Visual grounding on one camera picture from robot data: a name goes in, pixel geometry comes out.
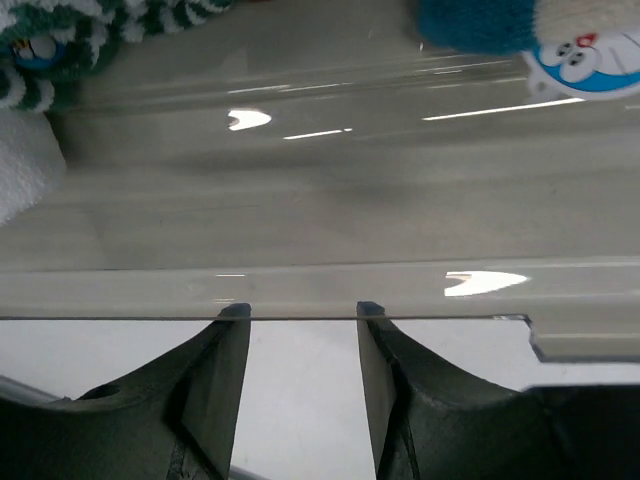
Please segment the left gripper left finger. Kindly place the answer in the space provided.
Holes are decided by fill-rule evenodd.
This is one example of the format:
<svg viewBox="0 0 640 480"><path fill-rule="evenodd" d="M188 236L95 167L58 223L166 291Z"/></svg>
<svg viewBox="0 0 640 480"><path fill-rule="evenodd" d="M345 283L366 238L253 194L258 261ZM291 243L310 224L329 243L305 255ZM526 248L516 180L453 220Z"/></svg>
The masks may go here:
<svg viewBox="0 0 640 480"><path fill-rule="evenodd" d="M226 479L251 307L76 400L1 402L4 479Z"/></svg>

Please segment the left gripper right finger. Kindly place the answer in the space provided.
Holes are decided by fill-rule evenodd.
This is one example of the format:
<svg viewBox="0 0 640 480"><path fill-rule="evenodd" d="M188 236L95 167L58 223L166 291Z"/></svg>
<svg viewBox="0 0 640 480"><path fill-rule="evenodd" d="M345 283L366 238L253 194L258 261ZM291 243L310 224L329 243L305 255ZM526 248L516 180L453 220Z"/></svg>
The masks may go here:
<svg viewBox="0 0 640 480"><path fill-rule="evenodd" d="M380 479L635 479L635 385L514 391L403 333L384 308L357 306L366 413Z"/></svg>

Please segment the grey plastic bin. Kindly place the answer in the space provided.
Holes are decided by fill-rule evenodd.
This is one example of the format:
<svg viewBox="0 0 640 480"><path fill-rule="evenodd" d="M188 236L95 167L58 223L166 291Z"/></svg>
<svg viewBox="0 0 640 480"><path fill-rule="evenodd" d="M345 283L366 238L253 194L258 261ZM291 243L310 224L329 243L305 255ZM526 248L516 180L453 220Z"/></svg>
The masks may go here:
<svg viewBox="0 0 640 480"><path fill-rule="evenodd" d="M270 1L124 49L1 230L5 318L522 320L639 357L639 100L422 44L399 1Z"/></svg>

